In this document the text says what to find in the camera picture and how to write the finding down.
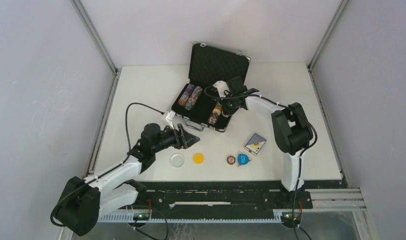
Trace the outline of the green yellow chip stack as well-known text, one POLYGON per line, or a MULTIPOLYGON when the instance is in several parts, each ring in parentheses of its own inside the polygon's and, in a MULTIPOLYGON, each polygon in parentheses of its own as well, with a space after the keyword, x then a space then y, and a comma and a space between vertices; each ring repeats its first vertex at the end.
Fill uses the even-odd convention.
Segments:
POLYGON ((212 114, 215 116, 220 116, 222 111, 223 111, 222 105, 219 102, 217 102, 212 110, 212 114))

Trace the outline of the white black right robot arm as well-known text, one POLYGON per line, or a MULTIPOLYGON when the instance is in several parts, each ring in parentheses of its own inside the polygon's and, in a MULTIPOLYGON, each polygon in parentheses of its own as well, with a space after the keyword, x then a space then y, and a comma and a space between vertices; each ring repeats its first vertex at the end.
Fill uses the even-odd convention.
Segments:
POLYGON ((281 183, 286 191, 280 194, 280 203, 293 208, 300 201, 297 190, 304 185, 302 161, 305 152, 318 139, 298 102, 284 105, 259 94, 256 88, 247 88, 244 80, 234 77, 213 84, 189 82, 172 109, 181 116, 218 131, 226 128, 230 117, 239 109, 253 111, 272 122, 274 140, 284 153, 281 183))

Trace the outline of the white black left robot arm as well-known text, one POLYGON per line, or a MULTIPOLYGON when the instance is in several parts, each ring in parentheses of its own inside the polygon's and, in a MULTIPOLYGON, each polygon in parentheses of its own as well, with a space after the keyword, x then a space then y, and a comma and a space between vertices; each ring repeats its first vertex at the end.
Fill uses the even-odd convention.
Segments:
POLYGON ((84 236, 101 217, 123 206, 144 207, 147 194, 128 182, 155 162, 156 153, 170 147, 188 149, 199 141, 198 136, 187 132, 181 124, 164 129, 157 123, 147 124, 125 159, 103 172, 86 178, 74 176, 67 181, 50 213, 50 222, 84 236))

